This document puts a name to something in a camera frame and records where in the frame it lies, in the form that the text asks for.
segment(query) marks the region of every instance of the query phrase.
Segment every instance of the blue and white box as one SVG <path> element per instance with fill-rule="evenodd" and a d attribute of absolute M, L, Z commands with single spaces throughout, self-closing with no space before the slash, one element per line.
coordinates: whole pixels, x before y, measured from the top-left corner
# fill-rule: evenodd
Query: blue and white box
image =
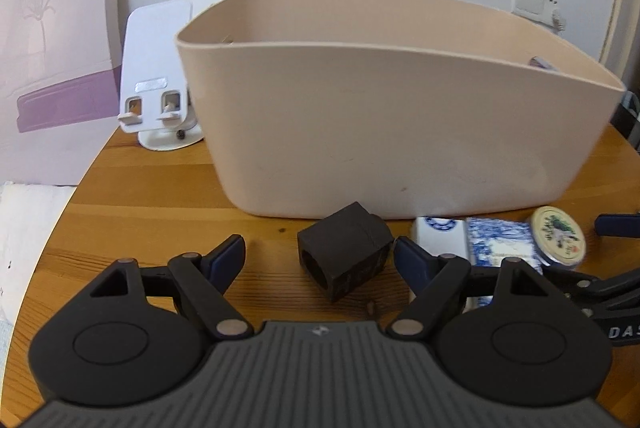
<path fill-rule="evenodd" d="M 542 273 L 528 223 L 498 218 L 467 218 L 466 229 L 473 265 L 500 267 L 503 258 L 517 256 Z M 488 303 L 491 303 L 491 296 L 477 299 L 478 306 Z"/>
<path fill-rule="evenodd" d="M 470 260 L 464 220 L 416 218 L 412 228 L 412 239 L 433 256 L 452 253 Z"/>

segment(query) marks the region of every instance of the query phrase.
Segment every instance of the wooden table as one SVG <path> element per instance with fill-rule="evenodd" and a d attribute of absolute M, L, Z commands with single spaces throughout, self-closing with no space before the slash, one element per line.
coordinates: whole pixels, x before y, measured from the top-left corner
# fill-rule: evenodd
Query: wooden table
<path fill-rule="evenodd" d="M 610 277 L 640 267 L 640 241 L 598 238 L 599 213 L 640 209 L 640 157 L 607 127 L 590 159 L 556 203 L 582 226 L 584 272 Z M 524 220 L 530 210 L 497 216 Z M 296 233 L 305 220 L 252 217 L 227 200 L 203 143 L 155 153 L 119 130 L 97 157 L 49 238 L 15 326 L 0 418 L 14 426 L 42 403 L 26 355 L 35 332 L 115 258 L 163 265 L 186 251 L 209 252 L 231 233 L 247 242 L 247 260 L 226 293 L 258 326 L 264 319 L 379 319 L 386 324 L 407 303 L 407 287 L 388 263 L 383 273 L 329 305 L 298 264 Z M 407 234 L 410 221 L 390 223 Z M 598 400 L 628 426 L 640 422 L 640 347 L 614 349 Z"/>

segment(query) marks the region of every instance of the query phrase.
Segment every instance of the round tin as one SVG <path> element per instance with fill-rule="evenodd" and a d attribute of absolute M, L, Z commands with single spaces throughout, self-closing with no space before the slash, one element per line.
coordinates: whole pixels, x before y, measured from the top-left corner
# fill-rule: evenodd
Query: round tin
<path fill-rule="evenodd" d="M 536 250 L 545 265 L 574 268 L 586 254 L 584 234 L 577 222 L 562 209 L 546 205 L 529 218 Z"/>

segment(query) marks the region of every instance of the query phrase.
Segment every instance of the black cube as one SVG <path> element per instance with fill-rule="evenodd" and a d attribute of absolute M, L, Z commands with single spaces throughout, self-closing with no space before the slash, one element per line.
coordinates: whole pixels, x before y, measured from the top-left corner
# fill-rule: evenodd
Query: black cube
<path fill-rule="evenodd" d="M 335 302 L 382 271 L 393 241 L 384 220 L 353 202 L 298 233 L 300 265 Z"/>

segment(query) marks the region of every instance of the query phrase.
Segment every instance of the beige plastic basket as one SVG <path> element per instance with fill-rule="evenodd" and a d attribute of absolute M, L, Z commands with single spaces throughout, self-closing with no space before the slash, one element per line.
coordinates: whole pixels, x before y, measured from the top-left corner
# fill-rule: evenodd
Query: beige plastic basket
<path fill-rule="evenodd" d="M 623 92 L 551 32 L 455 0 L 225 0 L 177 45 L 222 186 L 256 215 L 545 204 Z"/>

